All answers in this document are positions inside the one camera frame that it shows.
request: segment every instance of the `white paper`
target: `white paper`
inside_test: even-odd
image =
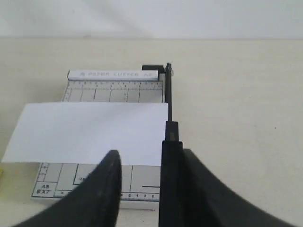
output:
[[[166,103],[27,104],[2,162],[98,164],[111,149],[123,165],[160,166]]]

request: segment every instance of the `table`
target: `table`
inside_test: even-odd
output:
[[[173,119],[184,147],[236,193],[303,226],[303,41],[0,39],[0,157],[24,104],[60,101],[72,69],[171,62]],[[0,226],[30,200],[38,164],[3,164]],[[156,211],[121,210],[117,226],[155,227]]]

